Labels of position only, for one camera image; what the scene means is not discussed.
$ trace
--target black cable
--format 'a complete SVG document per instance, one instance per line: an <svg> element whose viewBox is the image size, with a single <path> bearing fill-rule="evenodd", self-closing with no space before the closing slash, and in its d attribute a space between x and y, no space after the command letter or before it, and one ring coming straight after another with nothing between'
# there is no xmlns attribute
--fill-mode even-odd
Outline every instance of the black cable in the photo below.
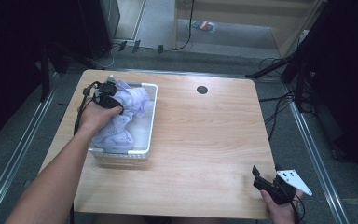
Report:
<svg viewBox="0 0 358 224"><path fill-rule="evenodd" d="M302 214L301 218L299 219L299 221L302 221L302 219L305 216L305 206L304 206L304 203L302 202L302 200L300 199L300 197L298 197L296 194L295 194L295 196L298 198L298 202L300 202L301 207L303 208L303 214Z"/></svg>
<svg viewBox="0 0 358 224"><path fill-rule="evenodd" d="M83 90L83 100L80 104L80 107L77 111L77 117L76 117L76 122L75 122L75 127L74 127L74 135L77 133L77 130L79 128L79 122L80 122L80 119L81 119L81 116L83 114L83 111L86 109L86 107L91 103L92 100L89 100L87 103L87 97L90 96L90 91L91 91L91 88L93 88L96 84L99 84L100 82L98 81L95 81L93 82L91 85L89 85L87 88L85 88ZM70 214L69 214L69 222L71 224L75 224L75 205L72 203L72 207L71 207L71 211L70 211Z"/></svg>
<svg viewBox="0 0 358 224"><path fill-rule="evenodd" d="M281 96L281 97L278 97L278 98L268 98L268 99L262 99L262 100L259 100L259 102L266 102L266 101L272 101L272 100L279 100L278 103L276 104L275 106L275 112L268 118L268 119L265 119L265 124L271 122L273 120L273 123L272 123L272 127L271 127L271 131L268 135L268 140L270 141L271 138L272 138L272 135L274 133L274 130L275 130L275 126L276 126L276 120L277 120L277 116L278 116L278 113L282 112L284 109L287 108L287 106L290 105L290 103L293 101L293 91L289 91L287 92L285 95ZM283 104L281 104L282 100L284 99L287 99L287 97L289 97L289 101L285 101L283 102ZM285 107L283 109L280 110L280 107L282 105L285 105Z"/></svg>
<svg viewBox="0 0 358 224"><path fill-rule="evenodd" d="M300 223L300 218L298 218L298 212L297 209L295 207L295 205L293 204L294 198L291 199L289 198L289 195L287 194L286 190L284 190L284 188L282 187L282 185L279 182L275 183L280 189L281 191L284 193L284 195L286 196L286 200L289 201L290 205L293 208L293 211L295 212L295 224L299 224Z"/></svg>
<svg viewBox="0 0 358 224"><path fill-rule="evenodd" d="M187 39L187 42L179 49L174 49L174 50L181 50L181 49L184 49L188 42L190 42L190 38L191 38L191 22L193 20L193 11L194 11L194 3L195 3L196 0L192 0L191 1L191 11L190 11L190 22L188 23L188 39Z"/></svg>

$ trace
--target white plastic basket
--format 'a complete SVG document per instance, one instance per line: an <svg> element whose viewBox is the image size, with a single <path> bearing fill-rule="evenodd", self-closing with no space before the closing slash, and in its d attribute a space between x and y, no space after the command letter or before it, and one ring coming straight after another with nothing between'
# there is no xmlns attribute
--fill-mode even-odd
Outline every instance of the white plastic basket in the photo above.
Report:
<svg viewBox="0 0 358 224"><path fill-rule="evenodd" d="M158 94L158 86L151 83L128 82L129 86L143 87L149 94L150 102L140 118L133 117L132 121L127 124L127 131L132 136L134 146L130 150L118 151L117 153L106 153L103 149L93 144L89 146L89 152L102 163L122 163L123 159L131 160L147 160L149 156L150 143L152 140L153 122L156 110L156 101Z"/></svg>

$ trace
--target hand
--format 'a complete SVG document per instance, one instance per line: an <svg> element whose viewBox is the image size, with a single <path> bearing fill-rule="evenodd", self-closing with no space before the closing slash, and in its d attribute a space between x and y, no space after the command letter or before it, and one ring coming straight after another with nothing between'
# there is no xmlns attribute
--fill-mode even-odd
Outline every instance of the hand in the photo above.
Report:
<svg viewBox="0 0 358 224"><path fill-rule="evenodd" d="M86 129L96 134L113 116L119 114L121 110L121 106L111 109L103 108L91 101L91 98L88 98L79 122L79 130Z"/></svg>
<svg viewBox="0 0 358 224"><path fill-rule="evenodd" d="M277 205L271 198L268 192L260 190L260 194L263 197L264 202L267 206L267 211L271 216L274 224L290 224L295 223L295 211L290 203ZM303 192L301 190L296 191L298 198L301 198ZM293 200L295 208L297 208L297 201Z"/></svg>

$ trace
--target wire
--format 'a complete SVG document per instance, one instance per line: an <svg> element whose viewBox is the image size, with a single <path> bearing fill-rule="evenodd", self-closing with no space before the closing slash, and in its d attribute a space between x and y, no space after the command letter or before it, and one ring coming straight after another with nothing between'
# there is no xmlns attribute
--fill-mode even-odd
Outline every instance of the wire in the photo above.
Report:
<svg viewBox="0 0 358 224"><path fill-rule="evenodd" d="M297 201L297 202L300 202L300 205L301 205L301 207L303 208L303 214L302 214L302 216L301 216L301 218L300 218L300 220L299 220L299 221L302 221L302 219L303 219L304 216L305 216L305 206L304 206L304 203L302 202L302 200L300 199L300 197L298 197L296 194L295 194L295 196L298 198L298 201Z"/></svg>
<svg viewBox="0 0 358 224"><path fill-rule="evenodd" d="M286 200L289 201L290 205L292 206L293 211L295 212L295 224L299 224L300 221L301 221L301 219L298 218L298 211L297 211L295 205L293 204L293 202L295 201L295 199L294 199L294 198L293 198L293 199L289 198L289 195L287 194L286 190L284 190L284 188L282 187L282 185L281 185L278 181L277 181L275 184L281 189L281 191L282 191L282 192L284 193L284 195L286 196Z"/></svg>
<svg viewBox="0 0 358 224"><path fill-rule="evenodd" d="M276 126L276 123L277 123L278 114L280 112L282 112L284 109L286 109L290 105L290 103L292 103L294 101L293 93L294 93L294 91L289 91L289 92L287 92L285 95L283 95L281 97L267 98L267 99L259 100L260 103L261 102L278 100L278 103L275 106L275 112L270 117L268 117L267 119L264 120L266 125L273 120L271 131L270 131L270 133L268 135L268 140L269 141L271 140L272 135L274 133L275 126Z"/></svg>
<svg viewBox="0 0 358 224"><path fill-rule="evenodd" d="M111 62L110 64L108 64L108 65L102 65L102 64L100 64L100 63L97 63L95 60L92 60L92 61L93 61L95 64L101 66L102 68L108 68L108 67L112 66L113 63L115 62L115 58L113 57L113 50L114 50L115 48L117 48L118 46L119 46L119 44L114 44L113 47L110 49L110 56L112 57L112 62Z"/></svg>
<svg viewBox="0 0 358 224"><path fill-rule="evenodd" d="M189 24L188 24L188 38L187 38L186 43L185 43L181 48L179 48L179 49L170 49L170 50L181 50L181 49L184 49L184 48L187 46L188 42L190 42L190 38L191 38L191 22L192 22L192 20L193 20L193 11L194 11L194 4L195 4L195 3L196 3L196 0L191 0L191 4L186 5L186 4L185 4L185 0L183 1L183 5L184 5L185 7L190 7L190 6L191 6L191 10L190 10L190 22L189 22Z"/></svg>

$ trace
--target crumpled cloth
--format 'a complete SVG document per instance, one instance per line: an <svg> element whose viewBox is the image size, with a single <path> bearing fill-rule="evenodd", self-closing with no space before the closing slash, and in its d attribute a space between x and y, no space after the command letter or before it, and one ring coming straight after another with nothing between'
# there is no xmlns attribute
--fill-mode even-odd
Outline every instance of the crumpled cloth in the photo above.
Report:
<svg viewBox="0 0 358 224"><path fill-rule="evenodd" d="M106 151L133 148L133 139L126 130L127 124L132 121L133 116L143 116L150 101L145 88L132 88L123 80L119 80L118 83L120 87L113 98L121 103L123 112L112 117L91 140L94 146Z"/></svg>

